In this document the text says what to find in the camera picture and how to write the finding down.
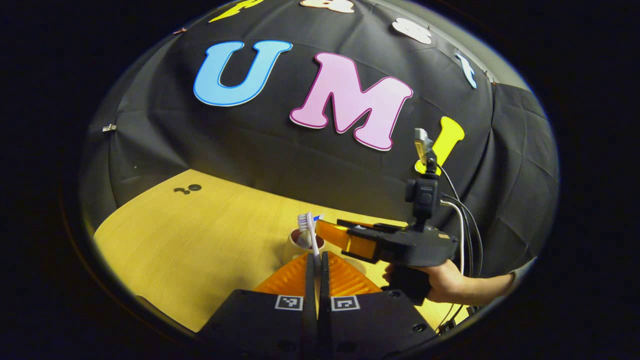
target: pink letter m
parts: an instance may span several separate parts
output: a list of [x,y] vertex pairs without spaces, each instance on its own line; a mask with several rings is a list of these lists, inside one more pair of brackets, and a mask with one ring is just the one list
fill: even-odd
[[353,60],[332,53],[318,53],[316,60],[320,63],[316,80],[302,107],[291,111],[291,121],[314,129],[325,127],[329,119],[324,115],[324,109],[331,97],[338,133],[344,133],[362,115],[371,111],[353,136],[373,149],[391,149],[391,133],[404,101],[413,95],[413,90],[396,78],[386,77],[362,92]]

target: sleeve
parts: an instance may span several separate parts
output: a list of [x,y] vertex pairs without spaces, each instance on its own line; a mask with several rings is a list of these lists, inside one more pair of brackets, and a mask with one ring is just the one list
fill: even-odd
[[536,256],[535,258],[529,260],[526,264],[522,265],[521,267],[517,268],[516,270],[511,271],[509,274],[515,274],[515,278],[513,279],[513,282],[511,283],[511,287],[509,287],[509,291],[508,293],[511,293],[513,291],[513,289],[517,288],[518,285],[520,285],[520,283],[522,282],[522,277],[529,272],[529,269],[531,269],[531,267],[533,266],[533,264],[536,262],[536,259],[538,257]]
[[511,283],[511,286],[509,287],[509,290],[507,290],[507,293],[505,295],[498,296],[497,298],[495,298],[486,307],[495,306],[496,304],[501,302],[502,299],[507,297],[513,290],[515,290],[515,288],[517,288],[518,285],[520,285],[520,283],[522,282],[522,279],[524,278],[524,276],[527,274],[527,272],[529,272],[529,270],[531,269],[533,264],[536,262],[537,258],[538,257],[536,256],[535,258],[532,258],[531,260],[529,260],[526,264],[522,265],[521,267],[510,271],[509,274],[514,274],[515,278],[513,279],[513,282]]

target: light wood surface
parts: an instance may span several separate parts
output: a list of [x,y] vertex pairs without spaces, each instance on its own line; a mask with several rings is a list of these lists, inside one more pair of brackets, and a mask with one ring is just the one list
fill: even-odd
[[[174,188],[199,184],[185,195]],[[282,250],[297,216],[308,211],[325,220],[402,222],[273,195],[187,170],[124,204],[96,230],[95,242],[106,263],[133,295],[145,297],[192,331],[213,315],[231,291],[252,290],[283,264]],[[325,250],[340,254],[327,243]],[[387,266],[364,263],[367,276],[387,285]],[[417,307],[435,327],[450,304],[425,300]],[[456,321],[467,317],[465,309]]]

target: white cable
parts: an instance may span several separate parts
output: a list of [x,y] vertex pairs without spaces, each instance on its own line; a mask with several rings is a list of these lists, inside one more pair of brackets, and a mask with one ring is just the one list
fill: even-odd
[[458,217],[460,218],[460,273],[465,273],[465,223],[463,222],[464,218],[462,217],[462,211],[458,205],[455,205],[453,202],[441,200],[440,203],[442,205],[450,206],[456,210],[458,213]]

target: yellow letter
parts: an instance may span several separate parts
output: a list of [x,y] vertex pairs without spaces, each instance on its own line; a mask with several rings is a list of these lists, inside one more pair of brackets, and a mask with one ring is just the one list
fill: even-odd
[[[443,116],[442,119],[440,119],[440,125],[442,126],[442,131],[440,132],[436,143],[433,144],[433,152],[438,156],[438,164],[442,166],[447,157],[449,157],[453,147],[456,146],[458,141],[465,138],[465,131],[462,130],[462,127],[460,127],[457,122],[453,121],[452,118],[446,116]],[[420,160],[415,163],[414,168],[415,171],[420,174],[424,174],[427,170]],[[436,174],[440,175],[440,173],[440,169],[436,169]]]
[[250,8],[253,5],[258,5],[259,3],[261,3],[263,0],[245,0],[242,3],[238,3],[237,5],[235,5],[234,7],[232,7],[231,9],[223,12],[221,15],[211,19],[209,22],[214,22],[216,20],[220,20],[220,19],[224,19],[225,17],[230,17],[233,16],[237,13],[240,12],[240,9],[246,9],[246,8]]

